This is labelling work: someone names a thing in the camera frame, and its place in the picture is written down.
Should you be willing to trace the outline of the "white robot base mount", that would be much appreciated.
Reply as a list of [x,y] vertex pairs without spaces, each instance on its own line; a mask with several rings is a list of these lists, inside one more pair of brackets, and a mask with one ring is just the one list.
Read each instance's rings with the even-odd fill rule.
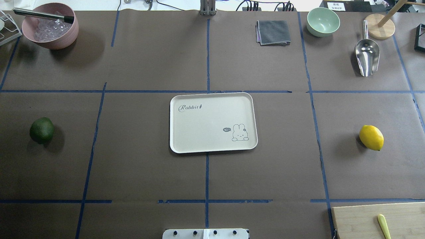
[[244,228],[199,228],[167,229],[163,239],[249,239],[248,229]]

